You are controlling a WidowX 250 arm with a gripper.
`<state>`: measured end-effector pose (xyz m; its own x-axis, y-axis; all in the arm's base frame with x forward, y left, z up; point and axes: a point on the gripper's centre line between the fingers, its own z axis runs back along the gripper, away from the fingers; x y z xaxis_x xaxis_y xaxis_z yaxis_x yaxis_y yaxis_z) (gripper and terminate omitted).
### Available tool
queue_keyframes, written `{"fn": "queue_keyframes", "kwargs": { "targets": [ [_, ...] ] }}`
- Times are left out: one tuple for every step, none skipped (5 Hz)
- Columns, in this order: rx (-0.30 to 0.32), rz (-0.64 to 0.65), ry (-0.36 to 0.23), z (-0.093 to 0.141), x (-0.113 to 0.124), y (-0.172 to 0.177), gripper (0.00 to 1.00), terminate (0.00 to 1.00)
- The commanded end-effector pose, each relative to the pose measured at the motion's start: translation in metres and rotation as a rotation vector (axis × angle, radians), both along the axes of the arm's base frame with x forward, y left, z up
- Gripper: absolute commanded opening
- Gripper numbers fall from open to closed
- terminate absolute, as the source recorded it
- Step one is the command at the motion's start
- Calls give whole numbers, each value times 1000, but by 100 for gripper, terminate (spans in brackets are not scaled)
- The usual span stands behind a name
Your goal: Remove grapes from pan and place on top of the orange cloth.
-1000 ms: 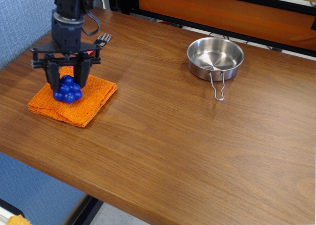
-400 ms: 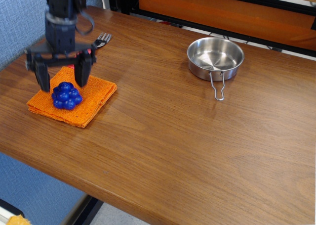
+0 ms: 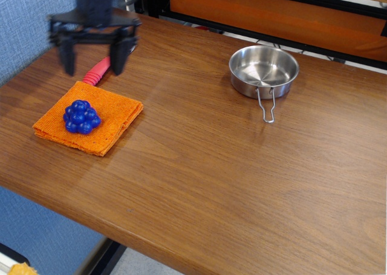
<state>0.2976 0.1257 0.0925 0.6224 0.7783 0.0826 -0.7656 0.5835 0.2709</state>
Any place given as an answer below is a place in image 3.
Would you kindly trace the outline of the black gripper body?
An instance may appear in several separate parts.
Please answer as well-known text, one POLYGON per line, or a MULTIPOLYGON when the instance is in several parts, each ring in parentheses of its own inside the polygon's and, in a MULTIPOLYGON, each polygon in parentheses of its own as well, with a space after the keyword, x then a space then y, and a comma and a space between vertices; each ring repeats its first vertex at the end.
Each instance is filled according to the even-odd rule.
POLYGON ((116 0, 76 0, 76 8, 49 16, 49 39, 57 47, 82 44, 110 44, 135 47, 136 18, 120 17, 114 12, 116 0))

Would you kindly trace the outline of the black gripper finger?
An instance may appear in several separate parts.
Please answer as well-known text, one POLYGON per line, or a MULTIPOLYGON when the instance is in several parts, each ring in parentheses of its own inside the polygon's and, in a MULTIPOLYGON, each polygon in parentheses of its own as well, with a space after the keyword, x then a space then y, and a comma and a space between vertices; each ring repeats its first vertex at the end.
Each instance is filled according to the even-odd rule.
POLYGON ((115 75, 119 76, 124 70, 126 61, 133 51, 133 40, 126 38, 113 43, 110 46, 111 69, 115 75))
POLYGON ((60 61, 65 72, 70 76, 73 76, 75 72, 75 44, 75 41, 71 37, 64 37, 60 40, 58 45, 60 61))

